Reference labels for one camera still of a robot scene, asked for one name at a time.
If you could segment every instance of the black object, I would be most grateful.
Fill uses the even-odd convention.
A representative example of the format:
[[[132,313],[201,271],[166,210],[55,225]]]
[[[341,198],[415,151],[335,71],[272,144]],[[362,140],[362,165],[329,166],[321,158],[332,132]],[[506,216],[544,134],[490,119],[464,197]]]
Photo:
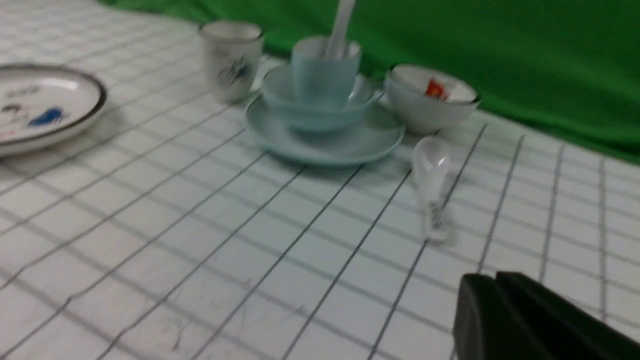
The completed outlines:
[[[460,282],[459,360],[638,360],[640,345],[524,274]]]
[[[453,336],[458,360],[556,360],[485,275],[462,277]]]

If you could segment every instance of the light blue bowl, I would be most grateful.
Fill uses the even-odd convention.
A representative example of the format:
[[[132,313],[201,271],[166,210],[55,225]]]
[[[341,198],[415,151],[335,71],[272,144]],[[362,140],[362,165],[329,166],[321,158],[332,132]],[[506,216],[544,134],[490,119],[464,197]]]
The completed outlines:
[[[273,113],[299,131],[327,133],[352,126],[381,97],[363,76],[358,76],[343,108],[303,104],[296,100],[292,80],[289,65],[269,70],[262,81],[262,96]]]

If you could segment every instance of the white plate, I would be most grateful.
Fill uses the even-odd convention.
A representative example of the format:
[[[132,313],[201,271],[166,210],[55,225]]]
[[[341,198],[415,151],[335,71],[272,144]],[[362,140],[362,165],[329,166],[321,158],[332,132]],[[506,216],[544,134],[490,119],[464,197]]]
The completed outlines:
[[[105,87],[84,72],[48,65],[2,66],[0,146],[67,130],[93,117],[106,99]]]
[[[37,138],[32,138],[20,142],[2,144],[0,145],[0,158],[41,149],[58,142],[62,142],[79,134],[81,131],[91,126],[96,120],[98,120],[98,118],[100,117],[99,115],[100,113],[97,112],[91,117],[88,117],[82,121],[78,121],[71,126],[67,126],[60,131],[56,131],[46,136],[39,136]]]

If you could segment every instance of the green cloth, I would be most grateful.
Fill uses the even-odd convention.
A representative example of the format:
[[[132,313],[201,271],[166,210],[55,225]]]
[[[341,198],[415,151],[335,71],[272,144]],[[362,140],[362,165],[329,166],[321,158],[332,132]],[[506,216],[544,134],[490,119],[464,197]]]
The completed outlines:
[[[337,0],[101,0],[197,22],[260,24],[266,50],[329,34]],[[640,1],[360,0],[362,70],[411,62],[465,79],[481,107],[640,163]]]

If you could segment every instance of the spoon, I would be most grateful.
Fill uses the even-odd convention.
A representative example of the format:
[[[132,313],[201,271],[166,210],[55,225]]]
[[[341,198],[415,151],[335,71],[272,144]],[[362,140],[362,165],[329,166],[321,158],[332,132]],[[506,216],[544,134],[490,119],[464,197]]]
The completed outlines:
[[[449,146],[435,136],[428,136],[413,149],[413,180],[422,209],[422,235],[442,243],[449,237],[449,219],[440,203],[442,185],[449,172]]]
[[[333,31],[324,51],[325,60],[339,60],[345,57],[347,29],[355,3],[356,0],[340,0],[333,22]]]

